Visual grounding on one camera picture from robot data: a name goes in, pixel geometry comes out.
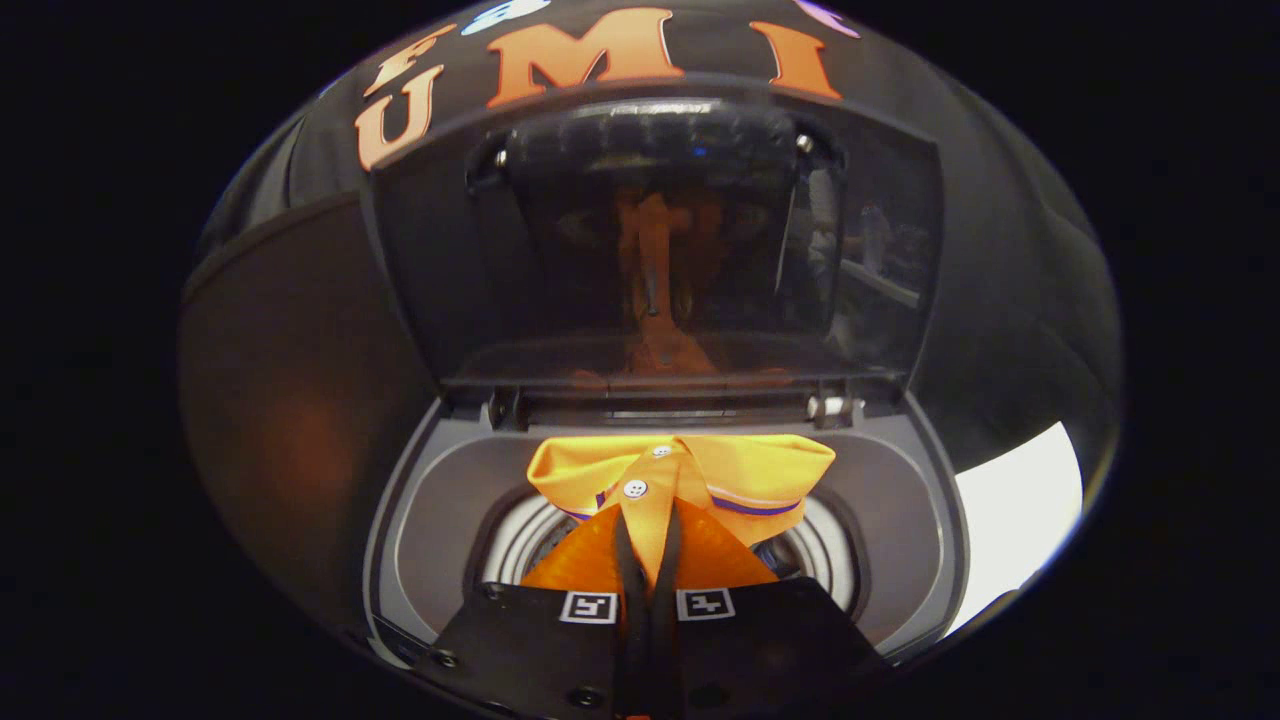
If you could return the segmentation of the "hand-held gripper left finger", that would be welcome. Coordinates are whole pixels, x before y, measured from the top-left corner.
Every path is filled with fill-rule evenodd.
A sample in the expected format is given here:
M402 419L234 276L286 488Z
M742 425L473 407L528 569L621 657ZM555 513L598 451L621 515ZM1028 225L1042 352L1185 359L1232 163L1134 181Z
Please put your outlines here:
M486 719L646 716L650 634L646 579L614 506L521 580L467 591L415 678Z

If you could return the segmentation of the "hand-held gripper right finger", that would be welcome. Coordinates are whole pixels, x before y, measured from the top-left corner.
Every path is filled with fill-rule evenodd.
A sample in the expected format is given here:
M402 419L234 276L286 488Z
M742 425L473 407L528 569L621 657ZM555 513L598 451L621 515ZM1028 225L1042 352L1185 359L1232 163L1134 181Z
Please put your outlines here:
M828 719L888 683L891 664L817 580L777 577L689 502L672 520L650 655L664 717Z

